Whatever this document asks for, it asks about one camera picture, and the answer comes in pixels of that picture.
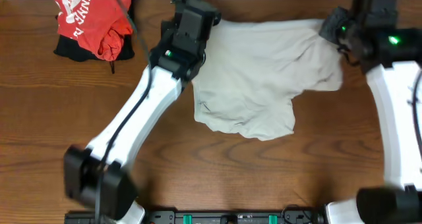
wood grain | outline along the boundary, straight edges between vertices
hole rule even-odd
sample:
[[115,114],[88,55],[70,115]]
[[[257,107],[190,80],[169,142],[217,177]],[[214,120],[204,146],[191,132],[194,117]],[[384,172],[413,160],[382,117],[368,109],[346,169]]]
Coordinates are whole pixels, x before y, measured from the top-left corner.
[[[325,18],[349,0],[208,0],[224,18],[264,22]],[[149,47],[170,18],[169,0],[137,0]],[[422,27],[422,0],[399,0],[402,26]],[[75,63],[53,54],[53,0],[6,0],[0,7],[0,223],[62,223],[82,208],[63,192],[62,158],[112,120],[136,87],[145,60]],[[295,134],[272,141],[210,131],[193,119],[188,87],[145,141],[133,177],[151,184],[152,204],[180,210],[282,209],[353,196],[382,184],[377,111],[359,69],[344,66],[337,92],[293,101]]]

gray cloth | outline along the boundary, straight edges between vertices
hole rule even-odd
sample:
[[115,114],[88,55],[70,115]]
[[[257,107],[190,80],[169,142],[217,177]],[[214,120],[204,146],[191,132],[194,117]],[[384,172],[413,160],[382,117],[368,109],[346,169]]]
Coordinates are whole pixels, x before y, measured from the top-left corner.
[[212,29],[193,80],[195,120],[213,131],[271,140],[293,133],[291,99],[338,90],[340,55],[318,36],[321,20],[234,23]]

wrinkled fabric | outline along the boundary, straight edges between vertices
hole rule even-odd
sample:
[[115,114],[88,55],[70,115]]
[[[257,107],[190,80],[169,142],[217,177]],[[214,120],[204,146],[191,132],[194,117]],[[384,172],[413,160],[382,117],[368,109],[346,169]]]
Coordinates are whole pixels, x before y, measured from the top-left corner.
[[[124,36],[133,32],[117,0],[55,0],[61,12],[58,33],[77,40],[97,58],[114,61]],[[131,0],[121,0],[126,9]]]
[[213,27],[193,79],[195,120],[213,131],[271,140],[293,133],[291,100],[342,85],[340,55],[318,35],[321,20]]

black fabric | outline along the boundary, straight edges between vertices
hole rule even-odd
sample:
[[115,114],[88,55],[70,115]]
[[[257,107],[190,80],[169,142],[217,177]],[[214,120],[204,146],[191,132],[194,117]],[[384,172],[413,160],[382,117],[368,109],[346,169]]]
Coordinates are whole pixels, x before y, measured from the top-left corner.
[[[132,19],[135,14],[133,6],[134,0],[132,0],[131,6],[128,10],[129,16]],[[120,54],[116,58],[117,61],[132,59],[135,56],[135,53],[132,48],[132,37],[125,36],[123,40],[123,47],[121,49]],[[81,48],[76,40],[72,40],[62,35],[59,36],[59,43],[57,44],[54,53],[62,57],[68,57],[76,62],[83,62],[89,59],[101,60],[97,58],[93,53],[91,53],[91,51]]]

red cloth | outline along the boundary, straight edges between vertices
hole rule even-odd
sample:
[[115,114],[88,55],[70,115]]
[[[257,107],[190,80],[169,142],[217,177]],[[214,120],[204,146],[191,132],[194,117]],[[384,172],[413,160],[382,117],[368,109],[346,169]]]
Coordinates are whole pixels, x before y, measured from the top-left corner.
[[[114,61],[133,29],[117,0],[55,0],[61,12],[58,33],[77,40],[97,58]],[[131,0],[121,0],[126,9]]]

